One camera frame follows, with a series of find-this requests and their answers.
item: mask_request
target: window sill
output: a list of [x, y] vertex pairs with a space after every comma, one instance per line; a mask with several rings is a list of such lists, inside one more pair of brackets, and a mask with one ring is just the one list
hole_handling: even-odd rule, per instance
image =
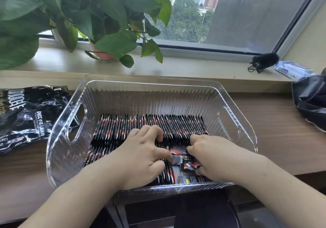
[[82, 50], [73, 53], [61, 48], [40, 47], [28, 63], [0, 71], [0, 88], [36, 85], [67, 85], [75, 90], [85, 74], [108, 73], [159, 77], [200, 78], [220, 82], [228, 92], [290, 92], [291, 80], [273, 68], [258, 74], [249, 73], [249, 63], [164, 57], [163, 64], [154, 56], [132, 55], [135, 64], [102, 63]]

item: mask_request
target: bin handle cutout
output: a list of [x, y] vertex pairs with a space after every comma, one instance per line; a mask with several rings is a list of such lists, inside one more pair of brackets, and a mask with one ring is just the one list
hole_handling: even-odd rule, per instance
[[[75, 138], [71, 141], [69, 139], [69, 133], [70, 133], [69, 128], [70, 128], [71, 123], [74, 120], [77, 112], [79, 111], [79, 108], [80, 108], [81, 105], [83, 105], [83, 107], [84, 107], [84, 118], [83, 118], [82, 122], [79, 125], [79, 128], [78, 128], [78, 131], [77, 131], [77, 133], [75, 135]], [[82, 130], [84, 124], [85, 124], [86, 118], [87, 118], [87, 109], [86, 109], [86, 106], [85, 106], [85, 104], [83, 102], [80, 102], [78, 105], [75, 106], [75, 108], [73, 110], [73, 114], [71, 115], [70, 121], [67, 123], [68, 126], [67, 126], [67, 130], [66, 130], [66, 140], [67, 140], [67, 142], [70, 145], [74, 144], [76, 142], [76, 140], [78, 139], [78, 137], [80, 135], [80, 132], [81, 132], [81, 130]]]
[[[236, 138], [231, 138], [231, 136], [229, 135], [229, 133], [227, 132], [225, 126], [223, 125], [223, 123], [222, 123], [222, 121], [221, 121], [221, 118], [220, 118], [220, 112], [222, 111], [222, 109], [225, 109], [225, 110], [226, 110], [226, 112], [227, 112], [228, 115], [230, 116], [231, 120], [234, 122], [234, 125], [237, 127], [238, 135], [237, 135]], [[234, 117], [231, 115], [231, 111], [229, 110], [228, 107], [223, 106], [223, 107], [221, 107], [221, 109], [218, 111], [218, 121], [219, 121], [219, 123], [221, 124], [221, 127], [222, 127], [223, 131], [225, 132], [227, 138], [228, 138], [230, 141], [236, 141], [236, 140], [239, 139], [239, 137], [240, 137], [240, 126], [239, 126], [239, 123], [238, 123], [238, 121], [234, 120]]]

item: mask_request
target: right hand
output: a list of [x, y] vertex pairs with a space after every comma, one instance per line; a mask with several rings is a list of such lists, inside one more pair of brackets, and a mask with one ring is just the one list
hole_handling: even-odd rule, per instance
[[259, 154], [239, 147], [225, 138], [193, 134], [190, 143], [187, 151], [202, 164], [196, 174], [213, 181], [241, 185], [246, 174], [259, 167]]

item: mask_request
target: potted plant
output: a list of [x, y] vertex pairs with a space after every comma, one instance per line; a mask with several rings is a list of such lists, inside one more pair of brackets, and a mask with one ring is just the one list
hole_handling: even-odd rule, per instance
[[37, 33], [49, 29], [57, 29], [69, 51], [79, 32], [93, 46], [95, 55], [86, 51], [90, 57], [119, 60], [126, 67], [132, 67], [128, 53], [141, 38], [141, 56], [154, 53], [162, 62], [158, 45], [147, 35], [159, 35], [154, 24], [159, 19], [167, 26], [171, 11], [169, 0], [5, 0], [0, 3], [0, 69], [31, 59], [39, 46]]

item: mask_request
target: black plastic bag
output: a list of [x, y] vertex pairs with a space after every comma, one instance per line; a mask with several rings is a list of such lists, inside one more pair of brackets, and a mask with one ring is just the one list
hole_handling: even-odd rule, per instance
[[48, 85], [1, 91], [0, 154], [47, 139], [70, 97], [67, 88]]
[[293, 83], [292, 95], [300, 114], [326, 131], [326, 75], [310, 76]]

